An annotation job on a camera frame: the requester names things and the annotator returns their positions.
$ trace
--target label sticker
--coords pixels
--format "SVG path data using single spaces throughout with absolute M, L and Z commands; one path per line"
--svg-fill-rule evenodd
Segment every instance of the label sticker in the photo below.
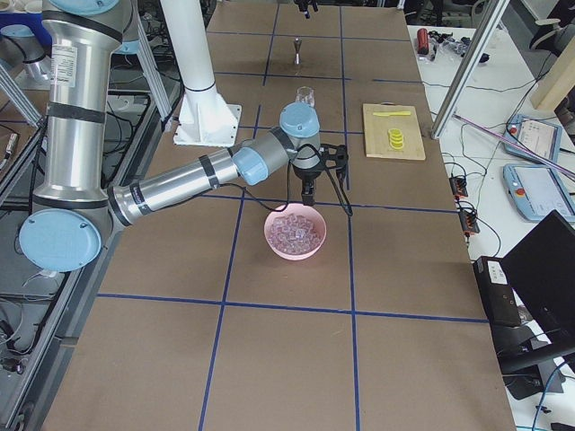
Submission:
M 64 45 L 52 46 L 52 85 L 75 87 L 75 67 L 78 48 Z
M 487 262 L 487 268 L 489 269 L 489 277 L 491 282 L 495 285 L 506 285 L 507 278 L 505 277 L 505 273 L 501 268 L 499 262 L 490 260 Z

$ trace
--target pink bowl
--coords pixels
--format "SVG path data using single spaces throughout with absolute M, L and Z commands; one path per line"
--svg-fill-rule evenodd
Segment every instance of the pink bowl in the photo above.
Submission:
M 278 217 L 287 217 L 290 214 L 295 214 L 296 216 L 303 216 L 314 224 L 315 233 L 317 233 L 317 236 L 319 236 L 320 238 L 320 244 L 313 250 L 304 254 L 287 254 L 284 253 L 283 251 L 279 251 L 278 249 L 276 249 L 268 241 L 269 232 L 271 226 L 273 225 L 274 220 Z M 268 218 L 266 218 L 266 223 L 263 225 L 263 234 L 266 238 L 266 242 L 268 243 L 268 245 L 271 247 L 272 250 L 275 251 L 275 253 L 278 256 L 281 256 L 282 258 L 287 260 L 302 260 L 309 258 L 310 256 L 314 255 L 314 253 L 316 253 L 318 250 L 320 250 L 320 247 L 322 247 L 323 242 L 325 241 L 325 235 L 327 234 L 327 227 L 325 225 L 325 220 L 323 220 L 322 215 L 312 207 L 306 207 L 305 205 L 302 204 L 289 204 L 285 211 L 282 211 L 281 213 L 270 213 L 270 215 L 268 215 Z

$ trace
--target blue joint cap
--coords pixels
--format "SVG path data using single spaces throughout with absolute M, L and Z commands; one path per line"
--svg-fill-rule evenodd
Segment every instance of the blue joint cap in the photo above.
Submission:
M 7 25 L 0 29 L 0 34 L 9 38 L 33 38 L 34 33 L 30 27 L 23 24 Z
M 43 209 L 20 230 L 20 247 L 34 264 L 57 272 L 74 271 L 94 260 L 102 238 L 94 224 L 67 209 Z
M 129 40 L 127 42 L 122 42 L 121 46 L 114 51 L 114 54 L 132 55 L 137 54 L 140 50 L 139 40 Z
M 58 9 L 64 12 L 71 13 L 72 15 L 80 16 L 93 16 L 100 13 L 106 13 L 116 4 L 119 0 L 49 0 Z
M 311 137 L 320 131 L 320 122 L 315 109 L 301 101 L 290 103 L 281 111 L 279 126 L 294 137 Z
M 240 149 L 234 154 L 232 160 L 242 178 L 250 186 L 254 186 L 270 176 L 268 165 L 260 154 L 249 146 Z

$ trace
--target wooden table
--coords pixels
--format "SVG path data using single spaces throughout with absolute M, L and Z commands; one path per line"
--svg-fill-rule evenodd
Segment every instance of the wooden table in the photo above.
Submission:
M 414 105 L 431 125 L 403 15 L 223 2 L 208 40 L 218 90 L 243 105 L 238 140 L 314 87 L 323 142 L 349 148 L 355 215 L 319 180 L 327 240 L 299 262 L 271 252 L 266 211 L 233 190 L 129 228 L 44 429 L 513 429 L 438 142 L 424 163 L 363 152 L 363 103 Z M 172 136 L 149 175 L 212 151 Z M 280 171 L 252 192 L 285 189 Z

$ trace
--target computer monitor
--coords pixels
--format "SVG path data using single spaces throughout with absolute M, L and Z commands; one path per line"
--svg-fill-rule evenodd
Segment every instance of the computer monitor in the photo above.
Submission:
M 575 230 L 557 211 L 552 211 L 501 260 L 509 284 L 552 341 L 536 347 L 532 339 L 523 340 L 530 342 L 523 351 L 500 358 L 504 374 L 559 356 L 575 361 L 574 260 Z

